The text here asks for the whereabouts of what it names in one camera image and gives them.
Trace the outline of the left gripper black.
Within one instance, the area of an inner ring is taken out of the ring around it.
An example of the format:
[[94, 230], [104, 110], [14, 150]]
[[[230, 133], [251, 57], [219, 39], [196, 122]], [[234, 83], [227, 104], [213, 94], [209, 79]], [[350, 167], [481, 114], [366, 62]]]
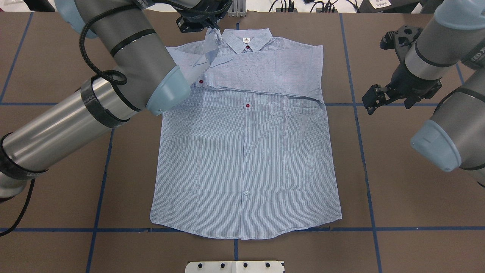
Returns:
[[213, 15], [184, 13], [175, 21], [181, 33], [201, 32], [204, 29], [220, 29], [218, 23], [227, 11]]

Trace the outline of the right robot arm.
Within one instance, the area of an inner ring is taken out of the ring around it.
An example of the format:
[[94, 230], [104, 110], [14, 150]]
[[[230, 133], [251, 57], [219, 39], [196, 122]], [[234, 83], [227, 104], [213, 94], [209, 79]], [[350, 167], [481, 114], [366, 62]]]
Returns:
[[411, 147], [445, 172], [468, 173], [484, 187], [484, 1], [442, 0], [424, 27], [402, 25], [380, 42], [399, 64], [386, 85], [362, 96], [369, 115], [397, 100], [406, 109], [433, 98], [458, 64], [472, 73], [436, 102]]

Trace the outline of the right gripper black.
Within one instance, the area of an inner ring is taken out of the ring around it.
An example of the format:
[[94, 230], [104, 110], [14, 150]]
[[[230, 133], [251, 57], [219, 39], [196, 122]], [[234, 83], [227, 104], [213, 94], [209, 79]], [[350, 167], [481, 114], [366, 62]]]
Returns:
[[362, 104], [369, 115], [374, 114], [377, 108], [396, 100], [404, 100], [405, 108], [410, 109], [423, 99], [433, 98], [441, 87], [440, 79], [421, 79], [412, 74], [404, 63], [400, 63], [390, 83], [385, 87], [379, 84], [372, 85], [362, 97]]

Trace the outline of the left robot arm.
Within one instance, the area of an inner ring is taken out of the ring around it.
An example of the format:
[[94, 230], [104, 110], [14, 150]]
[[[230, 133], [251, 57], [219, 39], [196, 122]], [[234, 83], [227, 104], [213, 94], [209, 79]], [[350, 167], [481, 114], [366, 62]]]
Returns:
[[69, 154], [145, 109], [160, 115], [185, 100], [182, 73], [143, 10], [160, 0], [57, 0], [80, 33], [95, 73], [65, 100], [1, 139], [1, 202]]

